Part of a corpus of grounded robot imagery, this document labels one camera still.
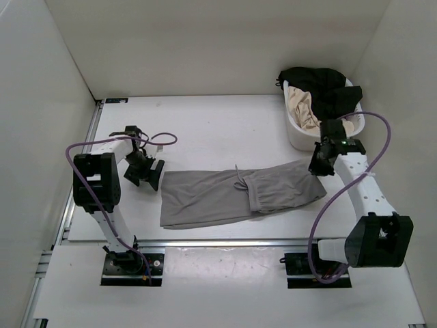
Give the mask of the grey trousers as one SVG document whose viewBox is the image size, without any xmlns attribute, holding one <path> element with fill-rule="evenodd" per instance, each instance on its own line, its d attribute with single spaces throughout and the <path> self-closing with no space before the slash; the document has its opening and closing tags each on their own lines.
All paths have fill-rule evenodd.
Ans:
<svg viewBox="0 0 437 328">
<path fill-rule="evenodd" d="M 263 169 L 166 172 L 160 226 L 220 226 L 307 206 L 327 194 L 308 166 L 301 159 Z"/>
</svg>

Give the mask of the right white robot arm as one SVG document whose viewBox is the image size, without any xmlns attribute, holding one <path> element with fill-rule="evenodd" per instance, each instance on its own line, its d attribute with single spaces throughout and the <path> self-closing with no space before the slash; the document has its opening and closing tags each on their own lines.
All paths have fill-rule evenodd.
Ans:
<svg viewBox="0 0 437 328">
<path fill-rule="evenodd" d="M 345 185 L 341 192 L 348 194 L 356 216 L 346 238 L 318 241 L 318 249 L 307 255 L 309 269 L 322 273 L 331 262 L 353 268 L 400 267 L 413 222 L 383 196 L 361 143 L 351 139 L 317 142 L 309 171 L 316 176 L 338 175 Z"/>
</svg>

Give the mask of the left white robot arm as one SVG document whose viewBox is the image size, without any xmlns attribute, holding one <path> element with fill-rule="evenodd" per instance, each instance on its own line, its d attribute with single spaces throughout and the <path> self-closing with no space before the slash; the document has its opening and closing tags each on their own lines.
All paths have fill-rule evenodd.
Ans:
<svg viewBox="0 0 437 328">
<path fill-rule="evenodd" d="M 90 153 L 72 158 L 70 150 L 75 145 L 66 149 L 66 158 L 73 169 L 74 203 L 99 225 L 107 239 L 104 246 L 107 257 L 131 275 L 148 277 L 150 261 L 139 251 L 137 238 L 128 229 L 119 209 L 122 191 L 117 165 L 126 161 L 125 179 L 137 187 L 147 182 L 157 191 L 165 162 L 156 160 L 156 154 L 167 144 L 156 139 L 163 135 L 148 137 L 137 126 L 126 126 L 124 131 L 111 133 L 108 139 L 89 142 L 101 145 Z"/>
</svg>

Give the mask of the white laundry basket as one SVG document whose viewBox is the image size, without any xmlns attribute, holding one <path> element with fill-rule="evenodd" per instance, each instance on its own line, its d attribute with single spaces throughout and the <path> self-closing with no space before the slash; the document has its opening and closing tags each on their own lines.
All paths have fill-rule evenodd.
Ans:
<svg viewBox="0 0 437 328">
<path fill-rule="evenodd" d="M 320 121 L 314 115 L 310 92 L 283 82 L 285 99 L 285 122 L 291 145 L 302 151 L 312 151 L 314 143 L 320 140 Z M 352 115 L 342 119 L 348 137 L 356 137 L 365 127 L 364 115 Z"/>
</svg>

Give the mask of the black garment in basket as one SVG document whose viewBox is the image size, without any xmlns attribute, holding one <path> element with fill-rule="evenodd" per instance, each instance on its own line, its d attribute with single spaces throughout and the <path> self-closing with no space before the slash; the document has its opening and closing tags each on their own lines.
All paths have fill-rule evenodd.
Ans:
<svg viewBox="0 0 437 328">
<path fill-rule="evenodd" d="M 311 110 L 321 121 L 354 112 L 363 97 L 361 87 L 347 86 L 346 77 L 330 68 L 289 68 L 280 72 L 277 85 L 284 81 L 311 94 Z"/>
</svg>

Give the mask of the beige garment in basket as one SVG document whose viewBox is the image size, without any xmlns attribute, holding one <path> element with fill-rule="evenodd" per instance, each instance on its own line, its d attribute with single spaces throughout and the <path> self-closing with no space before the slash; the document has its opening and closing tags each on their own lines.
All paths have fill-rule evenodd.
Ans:
<svg viewBox="0 0 437 328">
<path fill-rule="evenodd" d="M 320 134 L 322 121 L 355 112 L 363 97 L 359 86 L 324 87 L 311 91 L 289 86 L 287 91 L 289 114 L 298 128 L 312 135 Z"/>
</svg>

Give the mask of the dark label sticker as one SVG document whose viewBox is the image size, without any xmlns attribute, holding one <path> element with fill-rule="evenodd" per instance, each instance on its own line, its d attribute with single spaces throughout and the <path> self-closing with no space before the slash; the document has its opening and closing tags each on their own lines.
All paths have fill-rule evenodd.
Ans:
<svg viewBox="0 0 437 328">
<path fill-rule="evenodd" d="M 120 103 L 127 103 L 128 98 L 106 98 L 104 103 L 105 104 L 120 104 Z"/>
</svg>

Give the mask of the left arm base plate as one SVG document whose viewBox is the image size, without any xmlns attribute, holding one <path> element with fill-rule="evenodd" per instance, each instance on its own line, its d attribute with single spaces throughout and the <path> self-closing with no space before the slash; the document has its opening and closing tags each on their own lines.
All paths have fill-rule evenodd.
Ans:
<svg viewBox="0 0 437 328">
<path fill-rule="evenodd" d="M 101 286 L 161 287 L 165 265 L 164 253 L 143 253 L 143 258 L 128 251 L 107 253 L 104 259 Z"/>
</svg>

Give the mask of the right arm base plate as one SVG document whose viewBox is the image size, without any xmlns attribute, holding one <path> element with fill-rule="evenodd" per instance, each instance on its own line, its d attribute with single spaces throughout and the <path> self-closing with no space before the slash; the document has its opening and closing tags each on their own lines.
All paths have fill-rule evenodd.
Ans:
<svg viewBox="0 0 437 328">
<path fill-rule="evenodd" d="M 328 279 L 339 268 L 333 261 L 320 260 L 314 257 L 317 274 L 323 279 Z M 348 272 L 342 275 L 336 282 L 323 284 L 316 280 L 312 274 L 307 253 L 285 253 L 279 260 L 285 266 L 288 289 L 335 289 L 351 288 L 352 283 Z"/>
</svg>

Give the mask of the aluminium table frame rail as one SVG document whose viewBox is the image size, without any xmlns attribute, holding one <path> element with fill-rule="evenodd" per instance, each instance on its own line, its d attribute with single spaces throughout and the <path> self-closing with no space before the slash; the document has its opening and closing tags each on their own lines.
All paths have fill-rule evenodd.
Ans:
<svg viewBox="0 0 437 328">
<path fill-rule="evenodd" d="M 127 125 L 178 142 L 166 170 L 264 168 L 303 157 L 286 133 L 281 95 L 130 98 L 105 103 L 96 139 Z M 101 286 L 103 237 L 76 209 L 38 286 L 40 327 L 420 327 L 405 267 L 352 269 L 350 288 L 290 289 L 287 251 L 304 250 L 321 202 L 260 221 L 193 230 L 160 227 L 161 197 L 122 182 L 121 210 L 148 251 L 165 253 L 160 287 Z"/>
</svg>

